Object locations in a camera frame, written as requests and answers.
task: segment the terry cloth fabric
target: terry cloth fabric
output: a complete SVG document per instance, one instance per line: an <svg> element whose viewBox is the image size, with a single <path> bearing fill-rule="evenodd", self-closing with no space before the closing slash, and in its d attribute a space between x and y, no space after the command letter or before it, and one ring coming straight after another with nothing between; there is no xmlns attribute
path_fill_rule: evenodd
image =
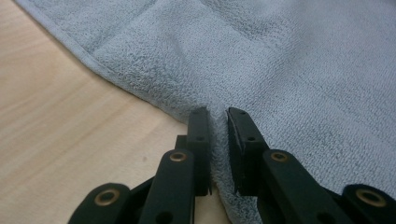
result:
<svg viewBox="0 0 396 224"><path fill-rule="evenodd" d="M207 106L212 174L233 223L261 220L253 198L233 193L229 106L320 185L396 198L394 0L18 2L99 76L174 118Z"/></svg>

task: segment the light wood surface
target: light wood surface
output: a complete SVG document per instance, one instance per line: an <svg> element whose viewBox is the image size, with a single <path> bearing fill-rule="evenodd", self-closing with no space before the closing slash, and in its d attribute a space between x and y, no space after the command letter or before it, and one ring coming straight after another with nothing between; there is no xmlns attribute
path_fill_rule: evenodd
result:
<svg viewBox="0 0 396 224"><path fill-rule="evenodd" d="M0 223L67 223L92 189L152 177L186 126L100 78L0 3ZM229 223L218 192L195 223Z"/></svg>

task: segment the brass screw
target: brass screw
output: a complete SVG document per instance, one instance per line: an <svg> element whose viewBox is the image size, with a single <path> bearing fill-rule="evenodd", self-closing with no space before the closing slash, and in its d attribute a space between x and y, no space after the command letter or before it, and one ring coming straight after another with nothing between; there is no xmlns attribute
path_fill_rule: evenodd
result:
<svg viewBox="0 0 396 224"><path fill-rule="evenodd" d="M284 161L288 160L288 155L286 155L283 152L273 152L273 153L271 153L271 158L274 161L284 162Z"/></svg>
<svg viewBox="0 0 396 224"><path fill-rule="evenodd" d="M385 207L387 205L384 197L369 189L357 189L356 196L374 207Z"/></svg>
<svg viewBox="0 0 396 224"><path fill-rule="evenodd" d="M117 189L105 189L95 197L95 203L98 206L108 206L113 204L120 197Z"/></svg>
<svg viewBox="0 0 396 224"><path fill-rule="evenodd" d="M182 152L174 152L169 158L171 161L184 161L187 159L187 155Z"/></svg>

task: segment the wooden table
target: wooden table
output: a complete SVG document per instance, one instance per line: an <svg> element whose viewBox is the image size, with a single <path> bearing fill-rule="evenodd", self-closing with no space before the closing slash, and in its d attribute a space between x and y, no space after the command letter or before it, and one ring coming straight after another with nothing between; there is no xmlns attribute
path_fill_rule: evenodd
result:
<svg viewBox="0 0 396 224"><path fill-rule="evenodd" d="M0 3L0 222L67 223L92 189L152 177L186 126L85 67ZM229 223L215 189L196 223Z"/></svg>

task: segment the wood grain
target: wood grain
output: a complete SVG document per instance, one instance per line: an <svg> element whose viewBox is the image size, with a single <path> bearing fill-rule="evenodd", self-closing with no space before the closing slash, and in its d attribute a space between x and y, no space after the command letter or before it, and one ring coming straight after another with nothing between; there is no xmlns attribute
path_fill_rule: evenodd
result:
<svg viewBox="0 0 396 224"><path fill-rule="evenodd" d="M15 3L0 3L0 222L67 223L107 182L152 177L186 126L103 80ZM196 223L229 223L218 192Z"/></svg>

